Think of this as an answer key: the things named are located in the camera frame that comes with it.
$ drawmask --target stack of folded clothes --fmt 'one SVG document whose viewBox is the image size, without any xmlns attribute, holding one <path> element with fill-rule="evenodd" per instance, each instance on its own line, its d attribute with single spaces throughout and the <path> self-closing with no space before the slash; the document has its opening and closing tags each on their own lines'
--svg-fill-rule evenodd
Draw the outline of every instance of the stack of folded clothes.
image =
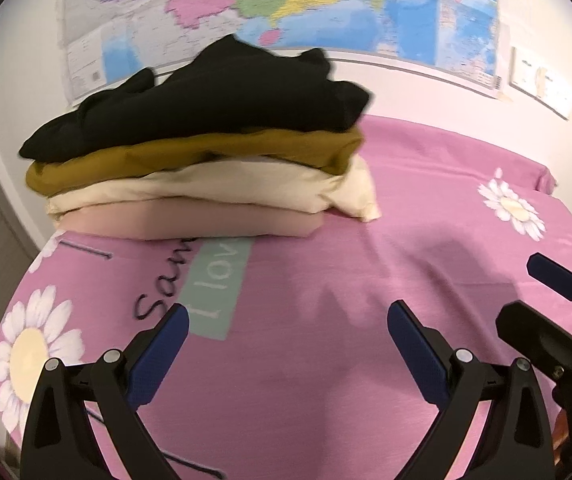
<svg viewBox="0 0 572 480">
<path fill-rule="evenodd" d="M 336 208 L 380 216 L 355 126 L 370 94 L 323 50 L 225 36 L 155 85 L 144 69 L 38 129 L 19 155 L 63 230 L 136 240 L 305 237 Z"/>
</svg>

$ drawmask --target black fabric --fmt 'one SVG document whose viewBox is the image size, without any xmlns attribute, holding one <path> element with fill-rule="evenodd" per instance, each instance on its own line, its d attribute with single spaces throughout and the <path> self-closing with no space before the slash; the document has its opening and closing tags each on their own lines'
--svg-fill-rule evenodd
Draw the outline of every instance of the black fabric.
<svg viewBox="0 0 572 480">
<path fill-rule="evenodd" d="M 158 86 L 146 68 L 91 95 L 40 127 L 19 155 L 65 162 L 112 146 L 249 128 L 342 132 L 359 119 L 370 94 L 330 81 L 330 69 L 319 48 L 280 57 L 225 36 Z"/>
</svg>

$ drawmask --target metal screw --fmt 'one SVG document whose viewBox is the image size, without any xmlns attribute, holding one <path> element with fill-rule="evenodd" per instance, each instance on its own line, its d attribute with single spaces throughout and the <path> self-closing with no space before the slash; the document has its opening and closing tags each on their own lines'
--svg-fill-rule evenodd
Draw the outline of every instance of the metal screw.
<svg viewBox="0 0 572 480">
<path fill-rule="evenodd" d="M 564 374 L 564 367 L 556 366 L 555 369 L 553 370 L 553 379 L 561 379 L 563 374 Z"/>
<path fill-rule="evenodd" d="M 117 361 L 119 361 L 120 357 L 121 357 L 121 352 L 119 350 L 108 350 L 103 355 L 103 360 L 107 363 L 116 363 Z"/>
<path fill-rule="evenodd" d="M 46 361 L 45 369 L 51 372 L 52 370 L 56 370 L 58 366 L 59 366 L 59 359 L 55 359 L 53 357 L 51 359 L 48 359 L 48 361 Z"/>
<path fill-rule="evenodd" d="M 517 368 L 519 368 L 520 370 L 527 372 L 528 370 L 530 370 L 530 363 L 528 362 L 527 359 L 524 359 L 523 357 L 519 357 L 517 359 Z"/>
<path fill-rule="evenodd" d="M 460 348 L 455 352 L 455 357 L 463 363 L 469 363 L 473 360 L 473 354 L 470 350 Z"/>
</svg>

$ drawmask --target pink bedsheet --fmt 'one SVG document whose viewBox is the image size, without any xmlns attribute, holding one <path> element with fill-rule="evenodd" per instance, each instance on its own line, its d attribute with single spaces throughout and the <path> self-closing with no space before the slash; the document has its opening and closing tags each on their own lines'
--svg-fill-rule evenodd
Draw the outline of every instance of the pink bedsheet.
<svg viewBox="0 0 572 480">
<path fill-rule="evenodd" d="M 363 127 L 383 211 L 370 224 L 328 214 L 307 239 L 49 242 L 0 327 L 0 412 L 13 437 L 44 357 L 87 362 L 123 348 L 162 315 L 134 318 L 142 294 L 142 313 L 178 295 L 194 333 L 140 416 L 160 448 L 231 480 L 394 478 L 436 409 L 387 333 L 392 301 L 491 362 L 516 356 L 494 321 L 517 298 L 572 332 L 572 304 L 525 267 L 539 251 L 572 269 L 572 215 L 547 195 L 545 167 L 419 124 L 370 117 Z M 186 262 L 169 263 L 173 254 Z M 175 282 L 158 280 L 177 270 Z M 113 475 L 127 479 L 95 427 Z M 451 478 L 481 427 L 479 418 Z"/>
</svg>

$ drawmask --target daisy print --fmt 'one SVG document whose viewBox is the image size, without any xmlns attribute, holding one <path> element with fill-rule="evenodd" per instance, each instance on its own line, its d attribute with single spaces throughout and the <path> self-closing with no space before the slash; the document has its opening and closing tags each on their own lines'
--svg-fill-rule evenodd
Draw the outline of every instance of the daisy print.
<svg viewBox="0 0 572 480">
<path fill-rule="evenodd" d="M 41 252 L 37 255 L 35 260 L 30 264 L 28 267 L 28 272 L 32 274 L 41 266 L 41 262 L 45 258 L 49 258 L 53 255 L 56 248 L 59 246 L 59 237 L 63 235 L 66 231 L 57 230 L 54 234 L 48 239 L 44 248 L 41 249 Z"/>
<path fill-rule="evenodd" d="M 2 322 L 0 342 L 0 412 L 9 433 L 17 427 L 23 437 L 30 402 L 44 363 L 58 357 L 66 365 L 76 365 L 85 351 L 82 332 L 64 328 L 72 313 L 72 303 L 57 306 L 56 288 L 35 290 L 28 304 L 15 303 Z"/>
<path fill-rule="evenodd" d="M 520 235 L 528 235 L 539 242 L 546 232 L 544 222 L 538 216 L 535 208 L 520 198 L 506 182 L 502 181 L 501 168 L 495 171 L 495 178 L 485 186 L 479 186 L 479 194 L 483 196 L 484 204 L 495 211 L 499 220 L 510 222 Z"/>
</svg>

